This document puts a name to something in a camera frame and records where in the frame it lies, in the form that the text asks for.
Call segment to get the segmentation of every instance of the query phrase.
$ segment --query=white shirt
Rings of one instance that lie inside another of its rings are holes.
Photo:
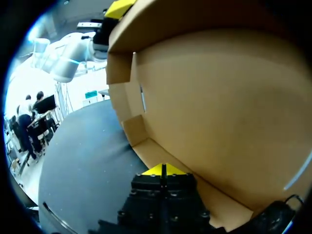
[[[29,115],[32,116],[31,110],[33,105],[31,104],[31,100],[24,100],[19,106],[19,116]]]

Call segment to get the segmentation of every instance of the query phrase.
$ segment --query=desk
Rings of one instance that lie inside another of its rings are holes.
[[[39,218],[47,233],[62,232],[43,202],[77,233],[117,223],[136,173],[147,167],[132,150],[110,100],[69,114],[46,150],[39,187]]]
[[[46,118],[52,111],[47,111],[46,113],[40,115],[38,118],[34,119],[28,126],[27,128],[29,128],[30,126],[33,126],[35,123],[37,123],[39,120]]]

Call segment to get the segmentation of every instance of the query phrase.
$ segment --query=white wall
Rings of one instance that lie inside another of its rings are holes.
[[[85,93],[108,89],[108,85],[106,84],[106,70],[89,71],[88,74],[76,77],[70,83],[67,83],[67,89],[73,110],[76,111],[83,107],[82,101],[85,100]],[[102,100],[102,95],[98,94],[97,97],[98,100]]]
[[[31,101],[35,103],[39,91],[43,91],[45,96],[55,93],[55,84],[49,74],[37,68],[24,66],[18,69],[14,78],[8,86],[5,101],[5,113],[7,118],[17,115],[17,106],[25,100],[27,95],[31,96]]]

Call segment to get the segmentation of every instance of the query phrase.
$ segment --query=floor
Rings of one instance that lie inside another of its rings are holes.
[[[32,199],[32,201],[38,204],[38,194],[39,194],[39,179],[41,175],[42,165],[44,162],[44,155],[39,158],[38,163],[29,159],[29,167],[25,165],[25,168],[21,176],[16,176],[15,180],[17,183],[23,185],[22,189],[24,192]]]

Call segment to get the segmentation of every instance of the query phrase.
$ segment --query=dark pants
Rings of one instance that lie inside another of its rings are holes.
[[[36,155],[33,151],[33,147],[30,143],[29,137],[31,137],[31,139],[33,140],[33,145],[35,148],[36,152],[40,152],[42,150],[42,146],[40,144],[40,141],[38,140],[38,137],[36,136],[35,132],[33,131],[33,127],[29,127],[27,128],[27,126],[29,124],[31,124],[31,118],[29,115],[21,115],[19,116],[19,126],[21,128],[21,133],[23,135],[25,144],[26,144],[26,148],[28,150],[28,152],[30,153],[31,157],[33,159],[36,159]]]

